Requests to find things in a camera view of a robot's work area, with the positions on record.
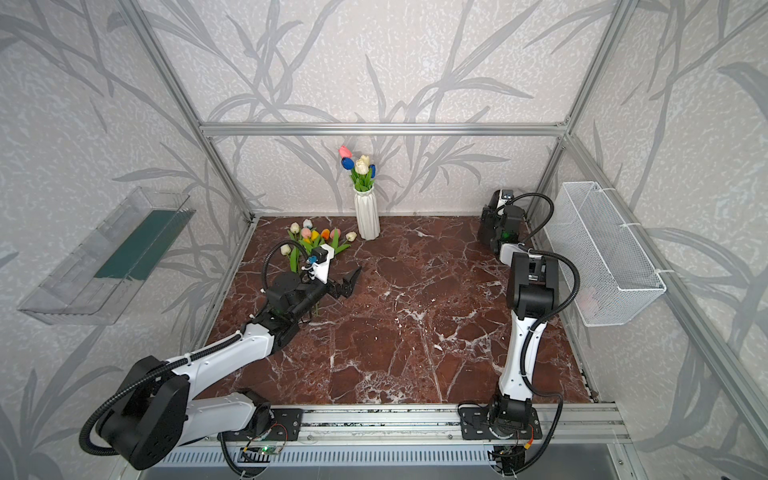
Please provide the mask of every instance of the wallpaper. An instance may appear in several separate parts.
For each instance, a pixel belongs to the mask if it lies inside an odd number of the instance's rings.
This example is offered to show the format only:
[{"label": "wallpaper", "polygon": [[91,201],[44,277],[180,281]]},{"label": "wallpaper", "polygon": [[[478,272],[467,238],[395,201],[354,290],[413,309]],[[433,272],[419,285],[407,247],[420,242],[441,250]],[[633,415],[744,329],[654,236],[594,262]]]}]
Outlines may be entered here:
[{"label": "wallpaper", "polygon": [[563,121],[614,0],[141,0],[203,121]]},{"label": "wallpaper", "polygon": [[[247,225],[117,7],[0,5],[0,478],[88,480],[82,422],[138,359],[186,351]],[[187,192],[185,231],[113,326],[17,311],[136,186]]]},{"label": "wallpaper", "polygon": [[[546,193],[554,198],[562,182],[584,180],[565,151]],[[537,240],[549,247],[544,234]],[[561,295],[568,291],[561,281]],[[591,388],[619,405],[648,478],[768,478],[765,453],[663,297],[623,326],[587,328],[573,307],[562,319]]]},{"label": "wallpaper", "polygon": [[[768,392],[768,2],[641,2],[576,126]],[[555,181],[580,180],[566,160]],[[578,344],[651,478],[768,478],[768,462],[663,300]]]},{"label": "wallpaper", "polygon": [[577,129],[765,393],[767,14],[638,11]]},{"label": "wallpaper", "polygon": [[253,211],[350,214],[354,191],[338,150],[376,165],[381,214],[470,214],[494,190],[536,189],[553,137],[226,137],[219,148]]}]

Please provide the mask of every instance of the aluminum rail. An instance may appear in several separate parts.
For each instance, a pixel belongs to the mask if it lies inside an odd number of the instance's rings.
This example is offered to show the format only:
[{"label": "aluminum rail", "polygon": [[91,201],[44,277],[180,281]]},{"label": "aluminum rail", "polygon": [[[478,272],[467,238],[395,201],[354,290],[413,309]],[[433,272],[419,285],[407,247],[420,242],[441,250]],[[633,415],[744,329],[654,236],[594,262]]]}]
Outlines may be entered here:
[{"label": "aluminum rail", "polygon": [[542,124],[354,124],[354,123],[203,123],[200,129],[207,137],[299,135],[381,135],[381,136],[489,136],[489,137],[557,137],[565,125]]}]

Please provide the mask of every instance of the vent grille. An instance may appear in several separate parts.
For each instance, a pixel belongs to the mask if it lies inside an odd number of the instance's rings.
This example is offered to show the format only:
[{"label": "vent grille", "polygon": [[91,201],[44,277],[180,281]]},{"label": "vent grille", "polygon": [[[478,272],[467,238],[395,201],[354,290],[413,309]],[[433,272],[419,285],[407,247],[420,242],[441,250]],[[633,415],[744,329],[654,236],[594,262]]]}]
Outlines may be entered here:
[{"label": "vent grille", "polygon": [[[232,459],[240,449],[229,449]],[[488,447],[483,445],[380,445],[286,447],[279,455],[259,455],[269,466],[354,465],[489,465]],[[218,447],[177,447],[156,467],[226,465]]]}]

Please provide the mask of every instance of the black cable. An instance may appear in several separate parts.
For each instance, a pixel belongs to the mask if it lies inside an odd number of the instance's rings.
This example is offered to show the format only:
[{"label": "black cable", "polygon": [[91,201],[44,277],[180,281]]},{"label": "black cable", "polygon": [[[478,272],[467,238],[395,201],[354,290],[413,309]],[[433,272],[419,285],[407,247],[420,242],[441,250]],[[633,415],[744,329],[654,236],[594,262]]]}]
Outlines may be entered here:
[{"label": "black cable", "polygon": [[552,199],[550,197],[547,197],[546,195],[540,194],[538,192],[530,192],[528,194],[518,195],[517,197],[515,197],[515,198],[513,198],[511,200],[507,200],[504,204],[502,204],[499,208],[496,209],[496,213],[498,214],[498,212],[500,212],[502,210],[502,208],[506,207],[507,205],[512,205],[514,202],[520,200],[521,198],[527,198],[527,197],[539,197],[539,198],[543,198],[544,200],[546,200],[547,203],[549,204],[549,213],[547,214],[547,218],[545,218],[544,221],[541,222],[541,225],[539,225],[535,229],[531,230],[531,232],[528,234],[528,236],[526,238],[524,238],[522,240],[518,240],[518,243],[525,243],[528,240],[530,240],[531,238],[533,238],[533,236],[535,234],[537,234],[539,230],[544,228],[545,225],[547,223],[549,223],[549,220],[552,218],[552,214],[554,213],[554,203],[552,202]]},{"label": "black cable", "polygon": [[581,288],[581,277],[579,276],[578,269],[573,264],[573,262],[571,262],[569,259],[563,257],[558,253],[548,252],[546,250],[529,250],[528,252],[534,255],[541,255],[542,257],[554,258],[556,260],[560,260],[562,263],[565,263],[573,273],[574,287],[571,290],[571,293],[568,294],[568,297],[563,301],[563,303],[555,307],[549,313],[542,315],[535,322],[533,322],[533,325],[531,325],[531,327],[528,329],[528,335],[525,336],[525,341],[523,342],[523,348],[520,352],[520,374],[523,377],[523,382],[525,382],[525,386],[527,386],[531,390],[531,392],[533,392],[535,395],[544,396],[544,397],[557,397],[558,408],[554,413],[554,418],[552,419],[552,425],[549,427],[549,432],[547,432],[547,436],[544,438],[544,441],[541,443],[541,447],[533,455],[533,457],[531,457],[530,460],[528,460],[525,464],[523,464],[522,467],[520,467],[520,469],[515,470],[515,474],[523,472],[525,469],[531,467],[541,458],[541,456],[544,454],[544,451],[547,449],[549,442],[552,440],[552,436],[554,435],[554,430],[557,428],[558,421],[560,420],[560,415],[563,412],[563,395],[562,394],[560,394],[559,392],[539,392],[531,384],[530,380],[528,380],[528,377],[525,375],[525,354],[528,351],[528,345],[531,343],[531,339],[533,338],[533,334],[536,328],[542,323],[549,321],[550,318],[554,317],[558,313],[565,310],[565,308],[574,301],[574,299],[576,298],[576,294],[579,291],[579,288]]},{"label": "black cable", "polygon": [[223,433],[218,434],[217,438],[219,439],[219,443],[221,444],[221,453],[224,454],[224,461],[227,463],[227,466],[230,468],[230,470],[235,473],[235,475],[239,476],[240,478],[256,478],[256,476],[259,475],[258,473],[255,475],[251,475],[247,473],[245,470],[235,465],[235,462],[232,461],[232,457],[230,457],[230,451],[227,450],[227,442],[224,440],[224,434]]},{"label": "black cable", "polygon": [[[241,336],[234,336],[231,339],[227,340],[226,342],[222,342],[217,345],[212,345],[211,347],[205,350],[201,350],[200,352],[193,353],[192,355],[190,355],[190,361],[194,362],[195,360],[201,359],[204,356],[208,356],[211,353],[215,353],[223,348],[227,348],[233,343],[239,341],[241,338],[242,338]],[[95,445],[91,441],[91,430],[96,425],[96,422],[101,418],[103,414],[105,414],[110,408],[112,408],[112,406],[114,406],[114,404],[117,403],[118,400],[122,399],[128,393],[132,392],[133,390],[141,386],[146,385],[149,382],[153,382],[157,377],[162,376],[173,369],[177,369],[180,366],[185,366],[185,365],[187,365],[187,359],[179,359],[173,363],[167,363],[165,365],[159,366],[156,369],[150,371],[147,375],[141,377],[139,380],[136,380],[135,382],[131,383],[129,386],[125,387],[119,392],[116,392],[113,396],[109,397],[109,399],[106,402],[102,403],[99,408],[97,408],[93,413],[91,413],[91,416],[88,417],[88,420],[86,420],[85,423],[83,424],[83,428],[80,429],[80,436],[78,437],[78,441],[80,442],[80,448],[83,449],[83,452],[89,453],[91,455],[101,456],[101,457],[109,456],[109,455],[117,455],[118,454],[117,450],[111,447],[100,447],[98,445]]]},{"label": "black cable", "polygon": [[272,247],[272,250],[266,255],[266,258],[264,259],[264,267],[261,269],[261,286],[264,288],[264,291],[266,292],[266,289],[268,289],[270,286],[266,282],[266,272],[270,269],[270,260],[272,260],[272,255],[274,255],[283,245],[293,245],[294,247],[299,249],[299,253],[302,254],[304,257],[304,260],[309,260],[310,256],[306,254],[306,250],[304,250],[304,247],[301,245],[301,243],[293,240],[293,239],[285,239],[281,240],[279,243],[276,243],[274,247]]}]

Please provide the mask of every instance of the white vase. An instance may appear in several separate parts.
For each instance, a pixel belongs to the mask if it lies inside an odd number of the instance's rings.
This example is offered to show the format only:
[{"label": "white vase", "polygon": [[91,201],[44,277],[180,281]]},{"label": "white vase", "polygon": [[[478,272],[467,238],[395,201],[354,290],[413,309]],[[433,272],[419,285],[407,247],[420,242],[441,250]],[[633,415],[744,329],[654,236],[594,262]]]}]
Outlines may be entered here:
[{"label": "white vase", "polygon": [[365,240],[373,240],[381,233],[379,226],[379,206],[373,188],[367,192],[355,190],[355,212],[357,212],[357,230]]}]

